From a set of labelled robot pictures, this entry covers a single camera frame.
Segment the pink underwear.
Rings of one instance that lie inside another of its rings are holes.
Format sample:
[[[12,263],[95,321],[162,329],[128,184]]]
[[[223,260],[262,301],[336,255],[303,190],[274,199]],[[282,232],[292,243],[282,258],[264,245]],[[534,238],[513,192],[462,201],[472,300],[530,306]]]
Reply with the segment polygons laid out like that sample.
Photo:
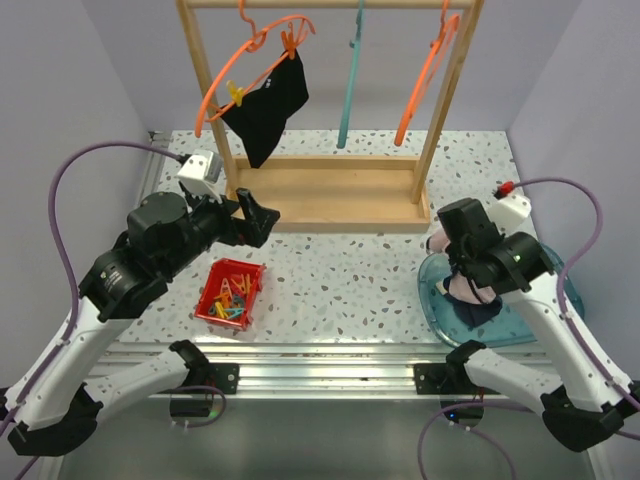
[[[450,241],[442,228],[438,228],[426,240],[428,254],[444,253]],[[495,299],[490,287],[479,288],[461,273],[452,273],[445,290],[456,300],[473,305],[488,305]]]

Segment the navy underwear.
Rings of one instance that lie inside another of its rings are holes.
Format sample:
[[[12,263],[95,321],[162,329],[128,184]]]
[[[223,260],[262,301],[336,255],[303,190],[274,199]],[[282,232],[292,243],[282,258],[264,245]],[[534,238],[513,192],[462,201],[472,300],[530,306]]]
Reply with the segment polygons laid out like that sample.
[[[454,309],[456,316],[469,328],[475,329],[496,317],[502,310],[502,299],[495,293],[495,299],[488,305],[473,305],[454,299],[447,293],[447,278],[438,284],[438,290]]]

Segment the teal clip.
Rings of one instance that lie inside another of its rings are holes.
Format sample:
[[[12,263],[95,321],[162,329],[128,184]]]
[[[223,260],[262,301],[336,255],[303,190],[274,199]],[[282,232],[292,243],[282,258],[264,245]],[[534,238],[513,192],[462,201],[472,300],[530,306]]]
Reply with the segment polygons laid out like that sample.
[[[244,308],[237,308],[237,307],[222,308],[220,306],[217,306],[216,307],[216,313],[218,314],[218,317],[220,319],[232,320],[232,319],[236,319],[236,318],[242,317],[245,314],[245,309]]]

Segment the black underwear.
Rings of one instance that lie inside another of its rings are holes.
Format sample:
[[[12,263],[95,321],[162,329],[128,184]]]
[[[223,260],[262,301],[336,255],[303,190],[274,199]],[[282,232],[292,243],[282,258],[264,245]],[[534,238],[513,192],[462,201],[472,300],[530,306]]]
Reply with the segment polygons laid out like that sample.
[[[264,83],[233,105],[221,118],[245,148],[251,168],[260,168],[279,143],[288,119],[309,100],[304,66],[298,52],[267,76]]]

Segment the yellow clip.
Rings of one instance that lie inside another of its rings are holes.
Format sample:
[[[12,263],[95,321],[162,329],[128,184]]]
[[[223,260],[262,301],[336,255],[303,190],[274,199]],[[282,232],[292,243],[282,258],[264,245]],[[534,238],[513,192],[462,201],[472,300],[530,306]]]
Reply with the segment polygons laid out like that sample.
[[[231,98],[231,101],[238,107],[242,106],[243,99],[245,96],[245,89],[243,87],[239,87],[233,80],[228,80],[226,83],[226,88]]]

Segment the orange hanger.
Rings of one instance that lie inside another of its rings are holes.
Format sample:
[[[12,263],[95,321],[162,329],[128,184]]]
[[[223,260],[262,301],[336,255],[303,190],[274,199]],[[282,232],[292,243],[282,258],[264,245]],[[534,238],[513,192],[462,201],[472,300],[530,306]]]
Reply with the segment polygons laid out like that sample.
[[[240,15],[240,18],[247,23],[251,28],[251,36],[248,40],[246,40],[235,52],[234,54],[227,60],[221,70],[215,77],[211,76],[211,71],[208,66],[195,66],[196,77],[199,82],[199,86],[201,87],[202,93],[202,101],[196,116],[195,120],[195,128],[194,132],[197,137],[201,136],[202,130],[206,123],[214,124],[217,120],[219,120],[222,115],[228,112],[232,107],[236,106],[229,96],[230,102],[225,106],[221,107],[216,104],[216,100],[214,97],[216,96],[216,92],[218,88],[222,85],[223,81],[232,80],[228,77],[228,74],[234,67],[234,65],[243,57],[246,57],[250,54],[258,53],[266,44],[269,35],[277,30],[279,27],[282,28],[282,31],[292,31],[294,33],[294,37],[297,42],[296,54],[298,51],[298,47],[302,45],[309,35],[315,35],[316,29],[315,25],[311,21],[311,19],[302,14],[292,14],[281,17],[280,19],[258,29],[256,23],[252,18],[246,15],[245,11],[246,2],[238,1],[237,9]],[[258,76],[252,83],[248,86],[243,87],[245,89],[245,96],[243,99],[243,104],[245,103],[245,98],[247,95],[254,90],[258,84],[265,80],[269,74],[271,74],[276,67],[280,66],[285,60],[291,60],[288,57],[285,49],[283,48],[283,52],[274,61],[260,76]]]
[[[444,0],[440,13],[440,28],[437,37],[430,43],[430,50],[421,68],[414,88],[403,111],[394,137],[394,145],[400,146],[405,138],[411,120],[416,114],[429,86],[443,61],[447,50],[457,34],[461,16],[448,14],[449,1]]]

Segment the orange clip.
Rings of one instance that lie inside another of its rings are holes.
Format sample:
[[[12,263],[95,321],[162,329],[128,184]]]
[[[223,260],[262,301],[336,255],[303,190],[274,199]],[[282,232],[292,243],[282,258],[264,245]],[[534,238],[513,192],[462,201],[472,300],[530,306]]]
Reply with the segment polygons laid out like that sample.
[[[297,42],[292,31],[282,31],[281,41],[288,57],[293,60],[296,56]]]

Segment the teal hanger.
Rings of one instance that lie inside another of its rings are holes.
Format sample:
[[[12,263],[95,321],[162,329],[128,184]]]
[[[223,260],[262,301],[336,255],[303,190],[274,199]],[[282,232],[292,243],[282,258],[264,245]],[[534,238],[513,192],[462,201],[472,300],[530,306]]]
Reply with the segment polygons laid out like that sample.
[[[359,67],[359,57],[361,51],[361,38],[362,38],[362,27],[363,27],[363,16],[364,16],[364,1],[358,1],[358,10],[356,14],[356,30],[353,38],[349,41],[349,47],[352,49],[352,59],[349,70],[349,77],[347,80],[345,97],[343,102],[342,114],[340,119],[340,125],[338,130],[338,137],[336,147],[338,149],[343,149],[346,147],[348,134],[349,134],[349,124],[350,117],[352,111],[353,104],[353,95],[355,91],[355,84],[357,79],[357,72]]]

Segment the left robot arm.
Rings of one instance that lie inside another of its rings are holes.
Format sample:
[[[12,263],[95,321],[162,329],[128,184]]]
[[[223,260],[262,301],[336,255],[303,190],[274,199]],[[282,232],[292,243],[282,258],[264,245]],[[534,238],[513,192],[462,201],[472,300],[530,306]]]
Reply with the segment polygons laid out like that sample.
[[[90,380],[106,349],[191,262],[220,242],[261,247],[280,219],[240,188],[237,198],[153,193],[127,217],[114,247],[80,282],[69,318],[38,365],[1,392],[8,441],[20,456],[64,456],[106,419],[163,391],[207,388],[211,366],[189,340],[118,374]]]

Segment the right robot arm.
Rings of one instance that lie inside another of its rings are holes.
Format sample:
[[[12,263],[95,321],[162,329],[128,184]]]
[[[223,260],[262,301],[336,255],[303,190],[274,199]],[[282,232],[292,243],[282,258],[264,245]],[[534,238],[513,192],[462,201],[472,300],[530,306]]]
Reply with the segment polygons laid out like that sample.
[[[637,413],[639,384],[603,350],[573,305],[541,244],[519,231],[529,201],[511,194],[491,208],[463,198],[438,210],[450,264],[478,287],[490,287],[529,326],[555,371],[546,374],[470,340],[449,353],[451,389],[485,387],[535,412],[574,452],[616,434]]]

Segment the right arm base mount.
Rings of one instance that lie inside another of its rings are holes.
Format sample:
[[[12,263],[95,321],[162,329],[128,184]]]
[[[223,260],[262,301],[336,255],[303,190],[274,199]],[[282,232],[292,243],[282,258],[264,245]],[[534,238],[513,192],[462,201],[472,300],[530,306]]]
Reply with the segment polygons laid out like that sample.
[[[464,369],[472,354],[486,349],[479,341],[470,340],[454,348],[440,363],[416,363],[413,380],[418,395],[472,395],[482,390]]]

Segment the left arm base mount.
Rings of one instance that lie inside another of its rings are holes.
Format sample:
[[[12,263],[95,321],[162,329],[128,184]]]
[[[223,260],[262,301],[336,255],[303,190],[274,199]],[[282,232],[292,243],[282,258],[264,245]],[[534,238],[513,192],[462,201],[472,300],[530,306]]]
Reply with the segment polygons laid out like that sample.
[[[240,380],[240,366],[231,362],[211,362],[191,341],[180,340],[169,346],[169,351],[180,358],[185,370],[182,380],[171,381],[162,392],[195,391],[196,387],[215,387],[224,394],[236,394]]]

